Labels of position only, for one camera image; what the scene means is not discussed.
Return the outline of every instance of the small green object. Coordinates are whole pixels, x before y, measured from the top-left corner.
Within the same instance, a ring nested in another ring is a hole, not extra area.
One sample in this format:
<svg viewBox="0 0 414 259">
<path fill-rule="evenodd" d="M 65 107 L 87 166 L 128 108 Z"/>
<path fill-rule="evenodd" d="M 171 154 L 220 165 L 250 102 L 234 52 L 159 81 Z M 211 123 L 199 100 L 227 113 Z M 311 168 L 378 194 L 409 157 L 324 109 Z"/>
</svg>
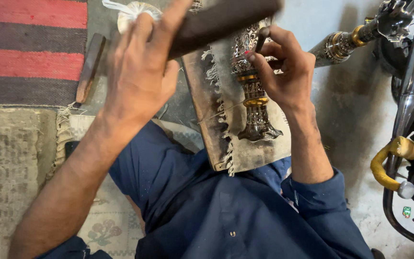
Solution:
<svg viewBox="0 0 414 259">
<path fill-rule="evenodd" d="M 410 207 L 403 207 L 402 214 L 405 216 L 405 218 L 409 218 L 411 215 L 411 208 Z"/>
</svg>

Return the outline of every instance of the woven mat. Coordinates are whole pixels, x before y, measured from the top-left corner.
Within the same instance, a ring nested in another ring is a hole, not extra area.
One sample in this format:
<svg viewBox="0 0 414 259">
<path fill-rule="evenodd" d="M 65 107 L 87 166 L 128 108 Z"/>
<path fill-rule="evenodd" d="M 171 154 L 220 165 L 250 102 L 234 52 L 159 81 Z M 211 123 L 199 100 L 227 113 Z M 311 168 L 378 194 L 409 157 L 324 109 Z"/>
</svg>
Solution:
<svg viewBox="0 0 414 259">
<path fill-rule="evenodd" d="M 0 105 L 72 103 L 86 27 L 85 0 L 0 0 Z"/>
<path fill-rule="evenodd" d="M 51 110 L 0 109 L 0 259 L 55 158 Z"/>
</svg>

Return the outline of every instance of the engraved metal pipe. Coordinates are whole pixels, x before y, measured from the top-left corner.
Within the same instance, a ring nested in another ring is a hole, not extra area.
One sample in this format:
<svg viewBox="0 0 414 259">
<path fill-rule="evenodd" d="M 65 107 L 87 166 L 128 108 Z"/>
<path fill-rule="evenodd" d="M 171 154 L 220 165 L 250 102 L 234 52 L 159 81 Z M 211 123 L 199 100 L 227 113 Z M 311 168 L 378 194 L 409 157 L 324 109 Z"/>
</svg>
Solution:
<svg viewBox="0 0 414 259">
<path fill-rule="evenodd" d="M 366 19 L 366 25 L 357 26 L 352 32 L 329 34 L 310 53 L 316 56 L 315 67 L 335 65 L 348 60 L 358 47 L 370 41 L 385 37 L 391 42 L 400 42 L 409 35 L 409 25 L 413 20 L 414 0 L 405 8 L 403 0 L 384 1 L 374 19 Z"/>
<path fill-rule="evenodd" d="M 273 140 L 282 135 L 282 131 L 275 129 L 269 121 L 266 107 L 269 99 L 258 78 L 258 71 L 244 56 L 245 51 L 253 50 L 257 46 L 260 25 L 264 27 L 268 24 L 266 20 L 262 20 L 236 34 L 231 59 L 232 74 L 242 85 L 245 96 L 243 105 L 247 110 L 245 129 L 239 132 L 237 137 L 251 142 Z"/>
</svg>

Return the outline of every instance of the person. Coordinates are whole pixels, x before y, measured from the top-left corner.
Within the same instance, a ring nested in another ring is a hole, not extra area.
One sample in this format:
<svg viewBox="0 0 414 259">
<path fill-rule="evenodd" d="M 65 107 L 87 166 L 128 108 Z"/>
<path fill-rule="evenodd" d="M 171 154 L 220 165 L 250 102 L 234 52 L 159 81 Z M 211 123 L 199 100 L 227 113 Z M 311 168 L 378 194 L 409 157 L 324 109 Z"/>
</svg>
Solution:
<svg viewBox="0 0 414 259">
<path fill-rule="evenodd" d="M 321 144 L 310 101 L 315 57 L 290 31 L 271 26 L 274 42 L 246 58 L 287 116 L 291 158 L 229 177 L 211 169 L 205 150 L 184 154 L 149 122 L 175 92 L 179 65 L 167 55 L 190 6 L 174 0 L 157 23 L 143 13 L 118 41 L 103 108 L 26 211 L 9 258 L 111 258 L 76 237 L 108 172 L 145 222 L 136 258 L 372 258 Z M 264 56 L 284 60 L 283 74 Z"/>
</svg>

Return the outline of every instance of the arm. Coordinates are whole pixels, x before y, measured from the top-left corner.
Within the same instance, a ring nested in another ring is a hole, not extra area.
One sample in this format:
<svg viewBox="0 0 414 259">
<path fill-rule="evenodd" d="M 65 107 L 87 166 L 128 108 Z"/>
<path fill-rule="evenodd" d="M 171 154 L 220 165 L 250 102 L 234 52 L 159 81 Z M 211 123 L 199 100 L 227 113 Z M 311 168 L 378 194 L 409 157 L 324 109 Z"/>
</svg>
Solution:
<svg viewBox="0 0 414 259">
<path fill-rule="evenodd" d="M 167 62 L 167 56 L 191 2 L 175 0 L 157 24 L 150 15 L 140 15 L 108 54 L 104 107 L 26 211 L 14 232 L 10 258 L 33 258 L 80 230 L 109 167 L 175 92 L 179 65 Z"/>
<path fill-rule="evenodd" d="M 304 52 L 293 33 L 270 27 L 274 42 L 261 54 L 247 59 L 259 71 L 263 88 L 287 116 L 292 134 L 292 175 L 282 183 L 300 215 L 342 258 L 371 258 L 372 254 L 354 224 L 345 202 L 344 178 L 334 170 L 321 143 L 316 111 L 311 103 L 311 83 L 316 58 Z M 264 56 L 284 60 L 275 75 Z"/>
</svg>

